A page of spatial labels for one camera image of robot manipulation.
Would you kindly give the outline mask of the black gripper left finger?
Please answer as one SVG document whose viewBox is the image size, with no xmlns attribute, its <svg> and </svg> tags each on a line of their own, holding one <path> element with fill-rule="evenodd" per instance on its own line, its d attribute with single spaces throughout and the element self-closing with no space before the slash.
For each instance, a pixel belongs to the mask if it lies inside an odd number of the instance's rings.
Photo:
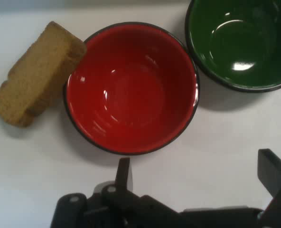
<svg viewBox="0 0 281 228">
<path fill-rule="evenodd" d="M 62 196 L 52 218 L 53 228 L 175 228 L 177 212 L 149 196 L 129 190 L 132 173 L 129 158 L 119 160 L 114 181 L 105 182 L 87 198 L 82 193 Z"/>
</svg>

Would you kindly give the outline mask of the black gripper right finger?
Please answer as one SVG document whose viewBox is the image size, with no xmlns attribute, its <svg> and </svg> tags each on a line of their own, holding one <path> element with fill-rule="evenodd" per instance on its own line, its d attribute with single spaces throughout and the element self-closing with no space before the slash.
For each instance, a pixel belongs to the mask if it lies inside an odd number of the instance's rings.
<svg viewBox="0 0 281 228">
<path fill-rule="evenodd" d="M 258 222 L 263 228 L 281 228 L 281 159 L 272 150 L 258 151 L 257 175 L 272 196 Z"/>
</svg>

